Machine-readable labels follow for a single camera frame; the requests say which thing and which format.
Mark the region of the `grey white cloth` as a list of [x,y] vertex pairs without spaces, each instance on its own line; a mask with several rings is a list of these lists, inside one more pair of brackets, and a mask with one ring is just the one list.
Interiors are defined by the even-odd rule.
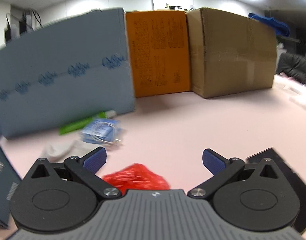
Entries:
[[95,148],[96,146],[80,140],[49,144],[42,150],[40,158],[46,158],[50,163],[57,163],[71,156],[83,157]]

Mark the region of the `red plastic bag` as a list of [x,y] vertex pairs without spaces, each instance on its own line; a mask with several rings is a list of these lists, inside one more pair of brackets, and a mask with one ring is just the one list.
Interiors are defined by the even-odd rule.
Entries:
[[143,164],[132,164],[120,171],[104,175],[105,182],[125,194],[127,190],[169,190],[169,183]]

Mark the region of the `dark blue storage box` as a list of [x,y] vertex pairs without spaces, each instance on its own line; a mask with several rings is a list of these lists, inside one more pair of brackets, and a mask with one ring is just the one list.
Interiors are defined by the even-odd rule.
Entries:
[[0,226],[3,228],[8,228],[10,200],[20,182],[20,176],[12,167],[0,146]]

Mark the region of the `green tube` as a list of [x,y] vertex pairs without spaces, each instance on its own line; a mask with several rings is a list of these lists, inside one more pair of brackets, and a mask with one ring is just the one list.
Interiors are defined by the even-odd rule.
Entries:
[[77,131],[79,129],[84,128],[85,126],[87,126],[89,123],[91,123],[94,119],[111,119],[114,118],[116,116],[116,111],[114,110],[109,110],[109,111],[105,111],[105,112],[100,112],[96,115],[84,118],[84,119],[80,119],[77,121],[73,121],[69,124],[66,124],[62,127],[60,127],[59,129],[59,135],[64,135],[67,133],[71,133],[74,131]]

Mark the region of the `large light blue carton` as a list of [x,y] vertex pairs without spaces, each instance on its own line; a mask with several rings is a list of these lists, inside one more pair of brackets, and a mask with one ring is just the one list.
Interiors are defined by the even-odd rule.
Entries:
[[0,50],[0,128],[7,139],[134,107],[122,8],[55,22]]

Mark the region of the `black flat phone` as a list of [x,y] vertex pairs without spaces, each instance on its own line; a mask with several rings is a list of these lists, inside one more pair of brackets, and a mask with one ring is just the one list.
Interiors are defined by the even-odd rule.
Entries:
[[247,163],[259,163],[262,159],[269,158],[276,163],[283,175],[286,177],[291,187],[300,200],[300,211],[295,220],[293,228],[303,234],[306,231],[306,183],[299,175],[284,161],[284,159],[273,149],[268,148],[262,152],[251,155],[246,159]]

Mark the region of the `brown cardboard box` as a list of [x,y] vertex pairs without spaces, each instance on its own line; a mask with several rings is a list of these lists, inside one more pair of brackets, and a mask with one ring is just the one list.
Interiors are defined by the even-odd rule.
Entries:
[[251,18],[211,8],[186,13],[191,89],[204,99],[273,85],[276,35]]

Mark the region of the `orange cardboard box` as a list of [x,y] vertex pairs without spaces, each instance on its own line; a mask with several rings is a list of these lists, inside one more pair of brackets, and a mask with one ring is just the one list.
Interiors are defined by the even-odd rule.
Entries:
[[189,91],[190,56],[185,12],[128,12],[126,27],[135,96]]

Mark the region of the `blue cloth in background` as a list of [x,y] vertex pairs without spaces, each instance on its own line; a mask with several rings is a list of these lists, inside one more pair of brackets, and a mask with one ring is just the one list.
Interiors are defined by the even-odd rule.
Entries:
[[249,13],[248,17],[273,28],[275,30],[276,36],[279,35],[279,36],[289,37],[291,34],[291,30],[286,23],[280,22],[273,17],[262,17],[254,13]]

